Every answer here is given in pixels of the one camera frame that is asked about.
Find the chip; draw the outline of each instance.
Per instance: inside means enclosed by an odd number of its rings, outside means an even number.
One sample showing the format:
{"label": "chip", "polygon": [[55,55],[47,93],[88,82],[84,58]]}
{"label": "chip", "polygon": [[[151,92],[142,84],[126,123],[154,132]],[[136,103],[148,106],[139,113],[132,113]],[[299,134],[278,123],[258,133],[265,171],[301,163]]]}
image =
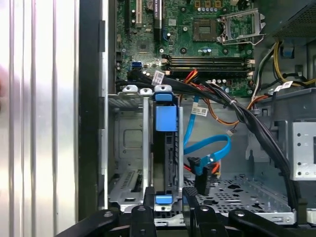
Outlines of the chip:
{"label": "chip", "polygon": [[139,53],[149,53],[149,42],[141,40],[138,42],[138,52]]}
{"label": "chip", "polygon": [[177,26],[177,20],[169,19],[168,20],[168,26]]}
{"label": "chip", "polygon": [[215,19],[194,19],[193,41],[215,42],[217,40],[216,26],[217,22]]}

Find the expansion card slot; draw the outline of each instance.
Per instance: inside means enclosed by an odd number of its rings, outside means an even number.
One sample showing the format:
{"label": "expansion card slot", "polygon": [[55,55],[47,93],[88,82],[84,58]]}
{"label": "expansion card slot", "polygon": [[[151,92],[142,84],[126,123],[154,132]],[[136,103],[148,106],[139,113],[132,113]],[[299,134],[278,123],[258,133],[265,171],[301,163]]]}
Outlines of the expansion card slot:
{"label": "expansion card slot", "polygon": [[136,0],[136,27],[142,27],[143,0]]}

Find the blue plastic tab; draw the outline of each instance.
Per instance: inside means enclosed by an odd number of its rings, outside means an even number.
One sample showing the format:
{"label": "blue plastic tab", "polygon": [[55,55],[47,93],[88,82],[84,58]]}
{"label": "blue plastic tab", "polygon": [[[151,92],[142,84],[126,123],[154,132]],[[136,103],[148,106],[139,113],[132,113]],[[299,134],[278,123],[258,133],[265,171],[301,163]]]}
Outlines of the blue plastic tab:
{"label": "blue plastic tab", "polygon": [[177,107],[157,106],[156,107],[156,131],[176,132],[177,131]]}
{"label": "blue plastic tab", "polygon": [[155,95],[156,101],[172,101],[172,95],[171,94],[156,94]]}
{"label": "blue plastic tab", "polygon": [[156,204],[172,204],[172,195],[156,196]]}

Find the sata port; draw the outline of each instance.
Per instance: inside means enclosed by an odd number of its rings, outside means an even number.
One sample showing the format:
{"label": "sata port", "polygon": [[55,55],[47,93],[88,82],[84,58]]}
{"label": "sata port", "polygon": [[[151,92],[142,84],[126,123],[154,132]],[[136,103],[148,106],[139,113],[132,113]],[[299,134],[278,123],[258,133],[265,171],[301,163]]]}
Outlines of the sata port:
{"label": "sata port", "polygon": [[132,70],[141,70],[143,67],[142,62],[132,62]]}

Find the cpu socket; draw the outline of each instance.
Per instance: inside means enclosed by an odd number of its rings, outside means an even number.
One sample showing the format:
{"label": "cpu socket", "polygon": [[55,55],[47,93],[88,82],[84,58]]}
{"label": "cpu socket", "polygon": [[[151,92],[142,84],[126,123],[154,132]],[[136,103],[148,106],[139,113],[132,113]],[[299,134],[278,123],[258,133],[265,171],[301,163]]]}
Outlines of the cpu socket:
{"label": "cpu socket", "polygon": [[215,42],[217,41],[217,22],[215,19],[197,18],[193,21],[194,42]]}

